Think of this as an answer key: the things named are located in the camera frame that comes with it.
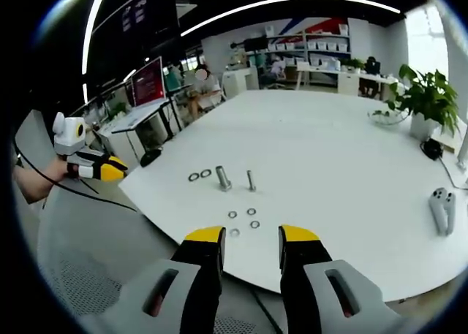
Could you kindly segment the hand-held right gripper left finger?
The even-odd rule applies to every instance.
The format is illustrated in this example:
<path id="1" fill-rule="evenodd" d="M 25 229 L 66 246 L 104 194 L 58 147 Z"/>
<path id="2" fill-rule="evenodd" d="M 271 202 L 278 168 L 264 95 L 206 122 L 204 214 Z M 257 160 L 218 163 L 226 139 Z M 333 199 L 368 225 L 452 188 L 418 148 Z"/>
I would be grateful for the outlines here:
<path id="1" fill-rule="evenodd" d="M 212 333 L 222 293 L 226 229 L 189 233 L 170 259 L 161 259 L 121 288 L 105 312 L 83 319 L 87 333 Z"/>

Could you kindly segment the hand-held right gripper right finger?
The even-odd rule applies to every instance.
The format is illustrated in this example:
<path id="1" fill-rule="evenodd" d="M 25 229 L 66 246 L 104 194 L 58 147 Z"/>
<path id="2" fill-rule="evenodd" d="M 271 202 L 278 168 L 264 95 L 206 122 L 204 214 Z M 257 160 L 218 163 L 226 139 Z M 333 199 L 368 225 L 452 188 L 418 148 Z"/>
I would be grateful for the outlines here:
<path id="1" fill-rule="evenodd" d="M 279 226 L 280 290 L 289 333 L 409 333 L 380 288 L 312 231 Z"/>

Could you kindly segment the person's left hand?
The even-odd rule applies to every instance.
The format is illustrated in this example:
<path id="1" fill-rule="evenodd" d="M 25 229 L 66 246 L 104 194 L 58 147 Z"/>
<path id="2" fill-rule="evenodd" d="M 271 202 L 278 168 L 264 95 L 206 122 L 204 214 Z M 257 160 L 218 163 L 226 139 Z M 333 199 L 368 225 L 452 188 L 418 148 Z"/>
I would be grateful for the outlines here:
<path id="1" fill-rule="evenodd" d="M 65 178 L 78 177 L 78 168 L 76 164 L 70 164 L 60 156 L 56 156 L 45 170 L 45 175 L 52 181 L 62 182 Z"/>

